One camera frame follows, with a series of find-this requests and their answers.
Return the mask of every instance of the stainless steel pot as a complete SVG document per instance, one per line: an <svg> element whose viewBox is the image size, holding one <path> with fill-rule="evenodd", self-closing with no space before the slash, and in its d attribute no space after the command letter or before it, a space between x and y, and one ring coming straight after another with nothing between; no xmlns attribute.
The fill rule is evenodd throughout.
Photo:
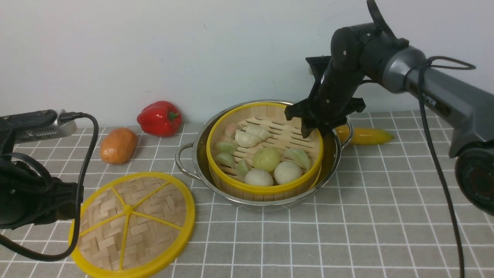
<svg viewBox="0 0 494 278"><path fill-rule="evenodd" d="M292 103L282 101L282 100L276 100L276 99L264 99L264 100L256 100L256 101L249 101L249 102L244 102L240 103L237 105L234 105L232 107L229 107L218 114L216 114L213 118L211 118L203 127L203 129L199 132L199 136L196 139L196 141L192 144L186 144L184 146L180 146L177 152L175 153L175 162L177 164L178 169L185 174L186 176L189 176L193 179L201 180L203 181L206 186L208 186L211 190L213 190L216 194L224 197L227 199L229 202L232 204L239 206L239 207L246 207L249 209L254 209L254 210L263 210L263 211L273 211L273 210L279 210L279 209L286 209L290 208L294 205L300 204L310 196L316 193L317 190L322 188L331 178L331 176L334 174L336 171L336 168L339 164L340 157L341 157L341 150L348 145L350 142L351 138L353 137L353 127L350 123L348 123L348 127L350 129L350 136L346 139L345 142L340 142L336 131L333 130L332 133L327 134L323 138L324 142L324 155L323 155L323 162L322 162L322 168L321 168L321 174L319 176L319 179L316 183L316 186L314 186L312 189L296 196L293 198L289 199L284 199L284 200L279 200L279 201L269 201L269 202L263 202L263 201L248 201L248 200L243 200L239 199L236 197L233 197L231 195L228 195L221 191L219 188L217 188L214 185L213 179L211 177L211 174L209 172L209 162L207 160L207 155L206 155L206 141L207 137L209 135L209 132L211 131L211 128L213 127L214 123L221 118L226 112L230 111L231 109L234 109L236 107L239 107L241 105L249 104L249 103L259 103L259 102L276 102L276 103L282 103L282 104L288 104L292 105ZM187 148L192 148L192 161L194 164L194 172L190 171L189 169L185 169L183 166L182 162L180 161L180 154L182 153L183 150Z"/></svg>

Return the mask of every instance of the pepper stem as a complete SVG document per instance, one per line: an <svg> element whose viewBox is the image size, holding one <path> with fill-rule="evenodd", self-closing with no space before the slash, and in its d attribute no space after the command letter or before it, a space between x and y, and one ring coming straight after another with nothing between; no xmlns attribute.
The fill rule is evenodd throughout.
<svg viewBox="0 0 494 278"><path fill-rule="evenodd" d="M173 111L168 112L168 118L173 121L176 117L178 117L178 113L174 113Z"/></svg>

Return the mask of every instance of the robotic arm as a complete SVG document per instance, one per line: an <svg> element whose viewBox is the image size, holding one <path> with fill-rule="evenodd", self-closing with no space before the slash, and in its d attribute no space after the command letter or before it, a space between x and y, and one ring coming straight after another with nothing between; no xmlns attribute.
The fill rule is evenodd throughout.
<svg viewBox="0 0 494 278"><path fill-rule="evenodd" d="M430 68L432 59L395 37L374 0L367 5L373 23L338 29L331 57L307 58L316 82L307 99L286 108L286 118L302 119L305 138L315 128L325 134L363 111L364 101L353 98L359 85L409 92L454 128L449 156L457 157L458 185L470 202L494 215L494 126L486 124L494 119L494 95ZM454 69L475 68L446 59L469 66Z"/></svg>

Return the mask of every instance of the white wall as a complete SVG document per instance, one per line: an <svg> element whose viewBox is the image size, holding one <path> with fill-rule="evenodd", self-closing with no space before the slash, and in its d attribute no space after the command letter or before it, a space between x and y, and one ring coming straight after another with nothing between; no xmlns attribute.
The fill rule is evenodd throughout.
<svg viewBox="0 0 494 278"><path fill-rule="evenodd" d="M376 2L397 36L474 63L450 73L494 92L492 0ZM0 115L67 109L114 126L136 124L156 100L190 121L247 100L299 101L314 82L305 57L329 55L337 28L370 21L365 0L3 0ZM367 111L418 107L375 85L357 96Z"/></svg>

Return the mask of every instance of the bamboo steamer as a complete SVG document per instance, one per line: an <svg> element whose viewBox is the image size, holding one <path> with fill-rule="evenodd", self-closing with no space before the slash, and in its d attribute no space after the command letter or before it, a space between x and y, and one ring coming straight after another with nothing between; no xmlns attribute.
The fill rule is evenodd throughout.
<svg viewBox="0 0 494 278"><path fill-rule="evenodd" d="M275 102L250 103L228 111L214 124L207 138L206 152L212 179L220 190L244 200L277 201L295 197L315 185L321 172L324 153L323 138L315 129L308 138L304 139L300 132L301 119L293 118L287 121L286 106L286 104ZM282 153L289 148L302 148L311 159L310 169L302 169L302 177L283 185L276 183L273 186L245 184L243 179L237 176L235 169L220 165L214 159L218 154L214 146L218 142L228 140L224 131L231 123L241 125L244 131L247 124L254 124L271 133L270 138L254 147L239 147L233 154L236 162L245 159L252 167L254 154L263 147L274 147Z"/></svg>

